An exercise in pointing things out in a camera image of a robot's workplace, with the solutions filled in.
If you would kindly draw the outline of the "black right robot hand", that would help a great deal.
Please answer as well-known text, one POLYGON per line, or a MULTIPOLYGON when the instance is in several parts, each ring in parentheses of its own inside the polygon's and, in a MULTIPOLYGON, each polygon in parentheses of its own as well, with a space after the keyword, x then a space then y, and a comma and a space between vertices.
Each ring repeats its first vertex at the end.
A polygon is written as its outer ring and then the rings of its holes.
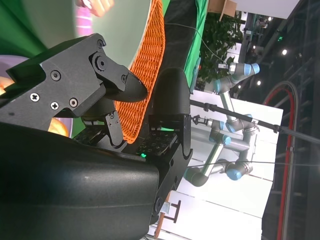
POLYGON ((191 149, 184 71, 164 70, 149 134, 123 152, 114 102, 140 102, 144 84, 92 34, 8 69, 0 97, 0 237, 139 240, 183 178, 191 149))

